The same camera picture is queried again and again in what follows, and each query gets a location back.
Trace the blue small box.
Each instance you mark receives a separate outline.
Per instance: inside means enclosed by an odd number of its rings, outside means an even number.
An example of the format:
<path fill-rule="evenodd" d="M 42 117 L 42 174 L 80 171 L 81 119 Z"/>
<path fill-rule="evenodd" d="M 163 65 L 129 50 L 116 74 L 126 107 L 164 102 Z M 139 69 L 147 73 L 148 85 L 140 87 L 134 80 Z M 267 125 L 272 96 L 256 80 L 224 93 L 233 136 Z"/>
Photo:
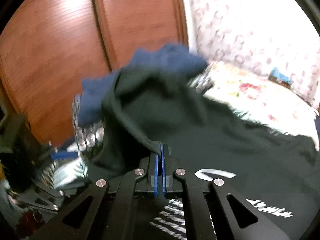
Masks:
<path fill-rule="evenodd" d="M 291 79 L 286 75 L 282 74 L 276 67 L 272 69 L 268 79 L 286 88 L 291 87 Z"/>

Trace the palm leaf bedsheet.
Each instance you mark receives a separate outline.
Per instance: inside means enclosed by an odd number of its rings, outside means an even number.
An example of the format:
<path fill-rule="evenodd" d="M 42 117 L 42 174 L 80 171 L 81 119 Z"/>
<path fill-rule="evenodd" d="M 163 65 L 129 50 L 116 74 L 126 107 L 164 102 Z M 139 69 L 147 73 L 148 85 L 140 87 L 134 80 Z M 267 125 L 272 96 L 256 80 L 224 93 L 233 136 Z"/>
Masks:
<path fill-rule="evenodd" d="M 77 179 L 87 178 L 87 163 L 76 159 L 50 159 L 36 171 L 36 180 L 51 189 L 62 189 Z"/>

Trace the brown louvered wardrobe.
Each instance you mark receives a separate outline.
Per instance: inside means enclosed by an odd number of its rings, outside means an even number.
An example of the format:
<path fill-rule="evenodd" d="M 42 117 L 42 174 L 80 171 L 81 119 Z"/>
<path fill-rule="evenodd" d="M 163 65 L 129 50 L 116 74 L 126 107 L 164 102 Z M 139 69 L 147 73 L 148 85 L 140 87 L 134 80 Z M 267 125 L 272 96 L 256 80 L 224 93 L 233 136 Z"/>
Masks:
<path fill-rule="evenodd" d="M 171 42 L 188 42 L 183 0 L 1 0 L 1 84 L 41 143 L 72 136 L 83 78 Z"/>

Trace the floral blanket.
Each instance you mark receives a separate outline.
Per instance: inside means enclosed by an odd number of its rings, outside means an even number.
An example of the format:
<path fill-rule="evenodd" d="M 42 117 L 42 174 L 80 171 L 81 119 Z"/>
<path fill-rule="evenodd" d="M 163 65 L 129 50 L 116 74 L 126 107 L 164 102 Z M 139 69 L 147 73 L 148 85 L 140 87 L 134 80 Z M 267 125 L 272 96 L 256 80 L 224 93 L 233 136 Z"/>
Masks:
<path fill-rule="evenodd" d="M 242 120 L 287 135 L 310 137 L 319 150 L 317 113 L 291 90 L 256 74 L 222 62 L 206 70 L 213 84 L 204 96 L 227 105 Z"/>

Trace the navy folded garment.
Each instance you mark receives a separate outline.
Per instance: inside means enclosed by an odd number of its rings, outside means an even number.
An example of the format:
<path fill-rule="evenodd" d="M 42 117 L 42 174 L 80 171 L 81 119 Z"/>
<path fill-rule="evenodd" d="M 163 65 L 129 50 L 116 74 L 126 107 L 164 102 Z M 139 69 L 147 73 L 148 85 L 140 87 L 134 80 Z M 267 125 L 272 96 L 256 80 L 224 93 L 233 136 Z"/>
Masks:
<path fill-rule="evenodd" d="M 151 52 L 137 49 L 130 62 L 125 66 L 143 68 L 159 68 L 169 73 L 181 74 L 191 79 L 203 72 L 208 64 L 200 56 L 189 53 L 189 49 L 181 44 L 167 44 L 161 49 Z M 84 128 L 101 120 L 101 102 L 111 88 L 117 71 L 105 77 L 82 80 L 82 94 L 78 114 L 78 125 Z"/>

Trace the black printed t-shirt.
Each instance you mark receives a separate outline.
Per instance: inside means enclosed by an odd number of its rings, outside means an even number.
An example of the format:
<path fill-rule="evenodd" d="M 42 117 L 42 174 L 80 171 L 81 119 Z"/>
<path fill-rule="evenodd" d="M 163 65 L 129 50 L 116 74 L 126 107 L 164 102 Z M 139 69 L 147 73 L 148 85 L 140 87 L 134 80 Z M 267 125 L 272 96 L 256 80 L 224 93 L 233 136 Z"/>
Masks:
<path fill-rule="evenodd" d="M 125 67 L 82 85 L 106 122 L 91 178 L 121 176 L 166 144 L 189 172 L 232 173 L 229 185 L 291 239 L 319 239 L 319 153 L 311 138 L 241 120 L 158 68 Z"/>

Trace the paisley patterned folded garment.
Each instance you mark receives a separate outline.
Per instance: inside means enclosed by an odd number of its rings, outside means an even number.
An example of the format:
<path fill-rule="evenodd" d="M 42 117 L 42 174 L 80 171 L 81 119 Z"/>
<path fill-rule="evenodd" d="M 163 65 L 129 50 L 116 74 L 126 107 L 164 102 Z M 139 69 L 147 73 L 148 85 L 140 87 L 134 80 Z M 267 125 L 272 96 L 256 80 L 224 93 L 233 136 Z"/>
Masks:
<path fill-rule="evenodd" d="M 106 91 L 112 85 L 114 75 L 109 75 L 93 81 L 98 85 L 84 89 L 82 94 L 76 94 L 72 102 L 72 124 L 76 150 L 81 156 L 92 158 L 102 148 L 106 122 L 101 117 L 101 102 Z"/>

